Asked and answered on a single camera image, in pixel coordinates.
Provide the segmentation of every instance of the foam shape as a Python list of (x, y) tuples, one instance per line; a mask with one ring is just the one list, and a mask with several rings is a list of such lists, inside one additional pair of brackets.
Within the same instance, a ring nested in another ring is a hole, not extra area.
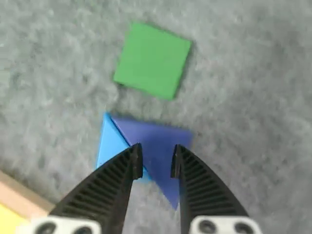
[(133, 23), (114, 81), (173, 99), (190, 47), (189, 40), (143, 23)]
[[(105, 113), (97, 156), (97, 168), (128, 147), (130, 147), (130, 145), (126, 142), (119, 129), (111, 120), (109, 113)], [(141, 182), (151, 180), (145, 168), (143, 168), (143, 177), (139, 180)]]
[(179, 181), (170, 178), (172, 156), (176, 144), (190, 147), (192, 133), (189, 130), (114, 116), (112, 120), (130, 145), (138, 142), (142, 144), (144, 167), (176, 209)]

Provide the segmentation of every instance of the purple triangle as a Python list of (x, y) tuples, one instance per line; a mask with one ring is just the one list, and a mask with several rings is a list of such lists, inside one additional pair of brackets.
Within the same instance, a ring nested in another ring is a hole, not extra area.
[(190, 148), (189, 130), (164, 125), (138, 122), (111, 116), (129, 145), (141, 143), (143, 165), (176, 209), (179, 202), (179, 181), (170, 178), (171, 161), (176, 144)]

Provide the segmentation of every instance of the ribbed gripper pad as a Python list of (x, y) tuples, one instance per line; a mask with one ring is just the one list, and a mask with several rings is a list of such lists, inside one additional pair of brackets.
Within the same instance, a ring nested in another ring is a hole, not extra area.
[(90, 174), (50, 214), (96, 220), (102, 226), (102, 233), (119, 234), (132, 182), (141, 178), (142, 173), (142, 147), (136, 144)]
[(196, 155), (175, 146), (171, 177), (180, 181), (181, 231), (186, 234), (198, 215), (248, 216), (222, 180)]

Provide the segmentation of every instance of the light blue triangle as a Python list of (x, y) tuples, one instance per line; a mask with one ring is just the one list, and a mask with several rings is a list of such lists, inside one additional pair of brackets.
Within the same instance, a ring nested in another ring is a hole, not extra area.
[[(128, 147), (129, 144), (126, 142), (119, 129), (115, 126), (109, 113), (105, 113), (98, 149), (97, 168)], [(143, 177), (140, 180), (151, 180), (145, 168), (143, 168)]]

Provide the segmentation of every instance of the screw hole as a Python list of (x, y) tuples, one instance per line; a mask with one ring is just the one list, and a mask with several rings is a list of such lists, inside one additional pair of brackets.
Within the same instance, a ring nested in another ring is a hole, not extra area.
[(235, 231), (239, 234), (254, 234), (253, 229), (245, 223), (236, 223)]
[(203, 220), (199, 223), (199, 230), (202, 233), (213, 234), (216, 232), (215, 224), (209, 220)]
[(36, 234), (52, 234), (56, 227), (52, 222), (43, 223), (37, 228)]
[(92, 230), (88, 227), (79, 228), (74, 234), (92, 234)]

